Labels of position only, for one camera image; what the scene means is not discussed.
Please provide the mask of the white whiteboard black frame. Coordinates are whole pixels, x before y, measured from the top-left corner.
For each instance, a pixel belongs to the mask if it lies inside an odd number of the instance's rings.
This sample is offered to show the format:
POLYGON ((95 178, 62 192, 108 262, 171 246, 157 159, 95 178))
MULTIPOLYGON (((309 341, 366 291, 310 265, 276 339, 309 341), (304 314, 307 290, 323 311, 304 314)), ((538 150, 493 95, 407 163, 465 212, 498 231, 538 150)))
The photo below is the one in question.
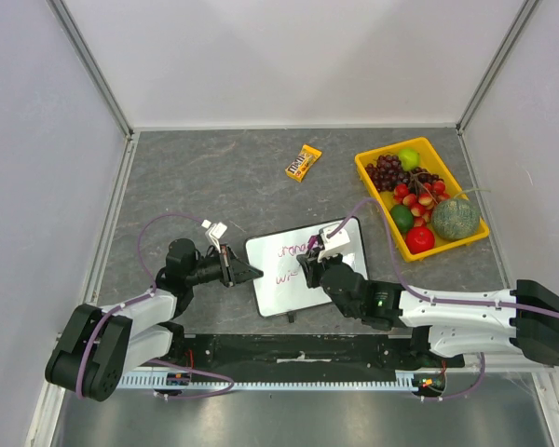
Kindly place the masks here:
POLYGON ((307 251, 311 236, 327 226, 337 227, 339 223, 339 220, 327 221, 246 240, 248 264, 263 272, 263 276, 253 282, 262 317, 270 318, 332 301, 321 288, 307 286, 297 256, 307 251))

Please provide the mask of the pink whiteboard marker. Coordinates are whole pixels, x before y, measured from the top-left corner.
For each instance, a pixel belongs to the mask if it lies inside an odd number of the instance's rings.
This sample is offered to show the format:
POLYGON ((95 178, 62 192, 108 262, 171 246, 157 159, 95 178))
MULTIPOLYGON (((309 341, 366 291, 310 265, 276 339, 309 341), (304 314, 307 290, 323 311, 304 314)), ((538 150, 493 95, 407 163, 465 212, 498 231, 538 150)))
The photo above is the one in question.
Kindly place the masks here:
POLYGON ((307 250, 308 251, 312 250, 316 245, 319 244, 319 241, 320 241, 319 235, 311 236, 307 243, 307 250))

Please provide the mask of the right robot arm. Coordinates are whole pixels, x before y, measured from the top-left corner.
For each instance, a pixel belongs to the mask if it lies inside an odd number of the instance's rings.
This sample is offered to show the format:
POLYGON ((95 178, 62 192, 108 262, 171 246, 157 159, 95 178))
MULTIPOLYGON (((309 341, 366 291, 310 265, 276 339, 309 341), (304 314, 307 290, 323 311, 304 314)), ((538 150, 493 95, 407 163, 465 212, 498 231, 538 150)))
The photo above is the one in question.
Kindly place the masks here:
POLYGON ((380 331, 411 328, 410 360, 422 367, 470 353, 522 354, 559 367, 559 296, 529 279, 488 292, 430 291, 371 280, 342 255, 297 257, 310 289, 320 288, 346 318, 380 331))

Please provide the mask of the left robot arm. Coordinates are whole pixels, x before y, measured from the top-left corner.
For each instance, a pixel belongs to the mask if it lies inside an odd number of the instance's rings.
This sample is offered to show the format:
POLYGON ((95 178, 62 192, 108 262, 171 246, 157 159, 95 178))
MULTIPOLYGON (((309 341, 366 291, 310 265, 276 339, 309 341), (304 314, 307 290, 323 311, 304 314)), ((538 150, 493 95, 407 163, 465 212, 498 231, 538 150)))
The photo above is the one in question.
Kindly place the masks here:
POLYGON ((184 330, 173 323, 194 298, 194 288, 218 281, 230 288, 262 278, 264 272, 226 244, 201 254, 187 238, 171 242, 155 284, 143 294, 107 308, 75 308, 45 368, 48 383, 83 399, 104 401, 125 373, 158 359, 183 361, 184 330))

